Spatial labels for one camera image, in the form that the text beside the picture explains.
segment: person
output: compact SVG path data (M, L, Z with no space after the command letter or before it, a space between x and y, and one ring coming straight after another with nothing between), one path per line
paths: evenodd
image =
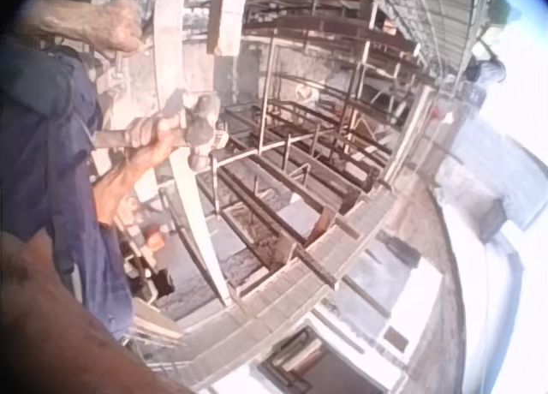
M144 47L140 7L134 0L105 4L27 0L14 29L32 38L49 34L88 43L109 58L116 51L134 53Z
M17 33L83 40L103 52L137 51L139 10L132 0L104 6L30 0ZM45 228L65 285L115 337L131 325L131 295L111 225L122 197L170 154L177 117L154 118L128 133L137 148L92 188L89 136L102 127L94 85L81 62L5 39L0 45L2 230L29 241Z
M479 42L489 53L489 60L477 61L474 57L470 60L464 75L466 80L473 84L485 87L490 83L500 83L506 78L506 67L498 56L482 39Z
M105 52L140 47L129 0L33 1L16 32ZM126 132L134 149L92 186L90 136L102 113L81 62L13 38L0 41L0 62L0 391L188 393L116 340L133 309L111 227L126 192L170 155L179 116L136 119Z

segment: red object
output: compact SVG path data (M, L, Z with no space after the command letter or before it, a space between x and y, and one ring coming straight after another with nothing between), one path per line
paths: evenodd
M146 227L143 235L145 236L146 246L152 251L158 251L165 245L164 233L155 224Z

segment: hand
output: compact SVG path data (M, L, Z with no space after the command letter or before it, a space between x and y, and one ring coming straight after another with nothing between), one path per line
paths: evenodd
M87 43L107 57L113 57L114 51L142 49L140 7L134 0L115 0L93 10L84 27Z
M173 148L175 133L171 130L180 125L179 115L135 119L126 130L127 141L136 148L130 155L130 164L145 171L162 163Z

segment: hammer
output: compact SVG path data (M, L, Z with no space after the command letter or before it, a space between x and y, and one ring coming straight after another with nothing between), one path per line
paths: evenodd
M226 146L229 135L216 130L215 125L221 111L221 101L216 95L202 95L192 110L187 110L186 128L173 130L176 133L174 146L189 147L188 163L194 171L209 165L209 152ZM164 112L161 116L172 116ZM131 147L124 130L100 130L92 138L94 148Z

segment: roof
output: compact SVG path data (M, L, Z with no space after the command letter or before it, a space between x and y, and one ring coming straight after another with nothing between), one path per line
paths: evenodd
M487 0L377 0L437 75L462 72L485 21Z

